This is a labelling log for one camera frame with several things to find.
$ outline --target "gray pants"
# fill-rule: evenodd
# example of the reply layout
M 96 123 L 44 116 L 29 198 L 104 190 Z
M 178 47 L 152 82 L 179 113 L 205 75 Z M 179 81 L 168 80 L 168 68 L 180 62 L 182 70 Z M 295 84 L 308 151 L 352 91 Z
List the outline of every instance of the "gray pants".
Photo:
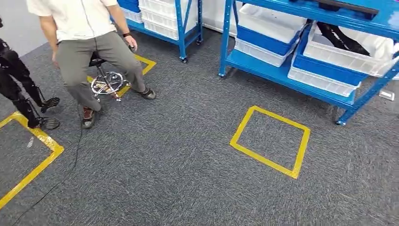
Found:
M 116 32 L 88 40 L 64 40 L 58 45 L 56 60 L 61 70 L 68 92 L 79 104 L 94 111 L 101 109 L 93 97 L 87 82 L 87 69 L 91 56 L 98 50 L 98 55 L 121 70 L 126 80 L 132 83 L 132 88 L 144 92 L 143 69 Z

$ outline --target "robotic leg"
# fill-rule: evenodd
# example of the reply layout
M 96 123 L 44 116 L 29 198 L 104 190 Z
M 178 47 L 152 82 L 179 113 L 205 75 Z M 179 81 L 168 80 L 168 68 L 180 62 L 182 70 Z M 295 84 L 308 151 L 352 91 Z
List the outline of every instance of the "robotic leg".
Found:
M 60 102 L 58 97 L 53 97 L 49 100 L 44 98 L 40 88 L 37 87 L 29 77 L 30 72 L 21 59 L 19 59 L 18 53 L 10 48 L 5 48 L 0 53 L 0 64 L 5 70 L 5 73 L 13 76 L 22 83 L 26 92 L 31 96 L 34 102 L 41 107 L 42 113 L 45 113 L 47 109 L 58 105 Z
M 21 88 L 17 83 L 0 68 L 0 93 L 11 100 L 18 111 L 28 119 L 28 127 L 37 129 L 45 127 L 46 129 L 56 129 L 60 123 L 57 119 L 41 117 L 32 106 L 29 99 L 21 94 Z

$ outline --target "black shoe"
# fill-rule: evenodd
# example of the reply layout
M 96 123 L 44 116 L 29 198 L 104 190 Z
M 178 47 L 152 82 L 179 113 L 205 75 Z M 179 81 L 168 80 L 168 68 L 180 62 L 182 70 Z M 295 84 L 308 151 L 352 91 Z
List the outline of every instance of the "black shoe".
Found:
M 96 121 L 96 114 L 96 111 L 93 111 L 88 107 L 83 107 L 82 127 L 84 129 L 90 129 L 94 126 L 94 123 Z
M 45 100 L 45 101 L 43 101 L 43 106 L 41 107 L 40 111 L 42 113 L 46 113 L 47 109 L 57 106 L 59 102 L 60 102 L 60 98 L 58 98 L 58 97 L 53 97 L 48 100 Z
M 157 97 L 157 94 L 154 91 L 152 91 L 150 88 L 145 88 L 144 92 L 142 92 L 142 93 L 138 92 L 138 93 L 142 97 L 144 97 L 145 99 L 148 99 L 148 100 L 153 100 Z

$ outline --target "black cable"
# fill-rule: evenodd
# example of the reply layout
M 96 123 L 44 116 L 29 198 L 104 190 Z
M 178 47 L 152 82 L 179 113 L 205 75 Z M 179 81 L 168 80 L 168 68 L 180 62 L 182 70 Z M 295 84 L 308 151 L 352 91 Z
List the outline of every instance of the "black cable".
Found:
M 79 113 L 79 104 L 77 104 L 77 112 L 80 118 L 80 113 Z M 57 188 L 60 184 L 65 183 L 65 181 L 67 179 L 69 179 L 70 175 L 74 172 L 74 170 L 76 169 L 76 165 L 78 164 L 78 156 L 79 156 L 79 149 L 80 149 L 80 141 L 82 140 L 82 135 L 83 135 L 83 125 L 80 124 L 80 135 L 79 135 L 79 140 L 78 140 L 78 146 L 76 147 L 76 151 L 75 151 L 75 161 L 73 163 L 72 168 L 69 170 L 69 172 L 66 174 L 65 179 L 59 183 L 57 183 L 56 185 L 54 185 L 47 193 L 44 194 L 44 196 L 42 196 L 37 202 L 35 202 L 32 206 L 30 206 L 25 212 L 23 212 L 23 214 L 21 214 L 18 219 L 13 223 L 12 226 L 16 225 L 19 220 L 30 210 L 32 210 L 37 204 L 39 204 L 39 202 L 41 202 L 48 194 L 50 194 L 55 188 Z
M 94 32 L 94 29 L 93 29 L 93 27 L 91 26 L 91 24 L 90 24 L 90 22 L 89 22 L 89 20 L 88 20 L 88 16 L 87 16 L 87 13 L 86 13 L 85 4 L 83 4 L 83 0 L 80 0 L 80 2 L 81 2 L 81 4 L 82 4 L 83 12 L 85 12 L 86 22 L 87 22 L 88 26 L 90 27 L 90 30 L 91 30 L 91 32 L 92 32 L 92 34 L 93 34 L 94 43 L 96 44 L 96 52 L 97 52 L 97 54 L 98 54 L 97 39 L 96 39 L 96 35 L 95 35 L 95 32 Z

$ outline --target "sleeve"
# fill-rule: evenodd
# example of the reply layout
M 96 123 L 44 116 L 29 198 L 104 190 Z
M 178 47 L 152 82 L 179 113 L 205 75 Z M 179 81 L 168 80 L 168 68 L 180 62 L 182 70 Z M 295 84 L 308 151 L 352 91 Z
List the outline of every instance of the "sleeve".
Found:
M 51 16 L 50 8 L 42 0 L 26 0 L 28 11 L 38 16 Z
M 105 6 L 115 6 L 118 4 L 117 0 L 101 0 Z

